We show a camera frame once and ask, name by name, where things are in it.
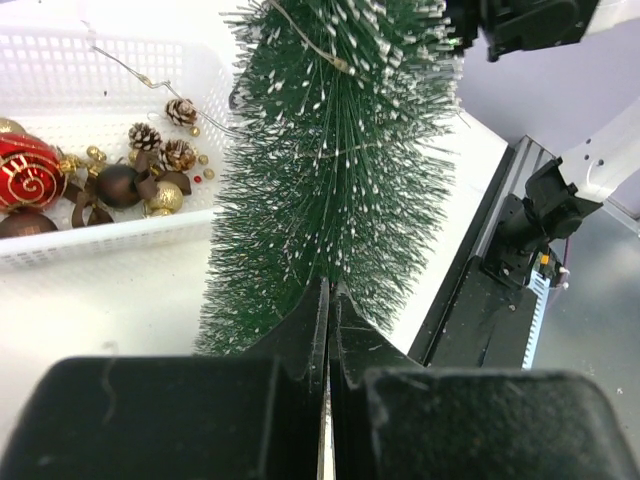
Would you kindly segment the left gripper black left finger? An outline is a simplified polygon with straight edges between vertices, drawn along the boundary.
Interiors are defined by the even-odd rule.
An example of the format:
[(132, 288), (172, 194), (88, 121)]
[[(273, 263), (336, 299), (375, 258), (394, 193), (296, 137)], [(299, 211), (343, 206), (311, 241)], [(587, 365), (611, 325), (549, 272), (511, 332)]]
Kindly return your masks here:
[(221, 357), (75, 357), (37, 384), (5, 479), (315, 479), (324, 448), (329, 283)]

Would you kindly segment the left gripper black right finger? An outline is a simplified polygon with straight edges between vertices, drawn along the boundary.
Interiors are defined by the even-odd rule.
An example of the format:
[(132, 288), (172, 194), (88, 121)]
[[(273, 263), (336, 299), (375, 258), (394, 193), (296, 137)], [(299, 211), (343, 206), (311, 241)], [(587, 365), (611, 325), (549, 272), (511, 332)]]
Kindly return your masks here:
[(567, 371), (427, 369), (331, 294), (338, 479), (635, 479), (602, 390)]

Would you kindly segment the small green christmas tree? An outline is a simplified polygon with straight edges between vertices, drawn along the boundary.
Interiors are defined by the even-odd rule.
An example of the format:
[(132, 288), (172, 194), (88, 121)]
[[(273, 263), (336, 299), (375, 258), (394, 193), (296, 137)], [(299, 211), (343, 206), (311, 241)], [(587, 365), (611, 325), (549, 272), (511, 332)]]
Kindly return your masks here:
[(443, 1), (254, 1), (195, 351), (247, 349), (315, 280), (389, 332), (427, 264), (454, 176), (458, 112)]

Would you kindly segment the white plastic basket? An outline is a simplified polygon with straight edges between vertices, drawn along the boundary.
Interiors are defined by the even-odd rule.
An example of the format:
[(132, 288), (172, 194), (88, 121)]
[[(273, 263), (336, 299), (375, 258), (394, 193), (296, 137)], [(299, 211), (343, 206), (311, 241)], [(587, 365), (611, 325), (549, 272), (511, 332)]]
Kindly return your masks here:
[[(220, 172), (235, 53), (233, 40), (221, 32), (206, 40), (179, 40), (166, 32), (124, 36), (106, 28), (91, 32), (78, 23), (49, 28), (4, 19), (1, 114), (66, 153), (81, 156), (93, 146), (117, 161), (128, 155), (128, 130), (137, 122), (150, 124), (167, 140), (187, 136), (163, 113), (171, 96), (180, 94), (204, 113), (192, 145)], [(177, 214), (166, 218), (146, 219), (142, 207), (135, 206), (115, 212), (110, 224), (75, 229), (72, 204), (58, 201), (48, 211), (56, 231), (3, 240), (1, 267), (21, 270), (111, 251), (205, 240), (219, 185), (204, 171), (203, 165), (193, 169), (192, 194)]]

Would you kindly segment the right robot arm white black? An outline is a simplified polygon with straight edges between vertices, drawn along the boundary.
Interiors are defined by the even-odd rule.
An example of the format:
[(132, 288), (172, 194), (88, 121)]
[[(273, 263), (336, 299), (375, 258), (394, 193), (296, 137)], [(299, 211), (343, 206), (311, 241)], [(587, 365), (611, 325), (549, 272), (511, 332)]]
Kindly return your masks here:
[[(576, 44), (639, 16), (636, 1), (449, 1), (444, 16), (469, 49), (478, 36), (497, 62), (517, 51)], [(504, 201), (481, 263), (512, 288), (527, 285), (538, 254), (569, 238), (639, 169), (639, 104), (631, 103), (587, 139), (548, 161)]]

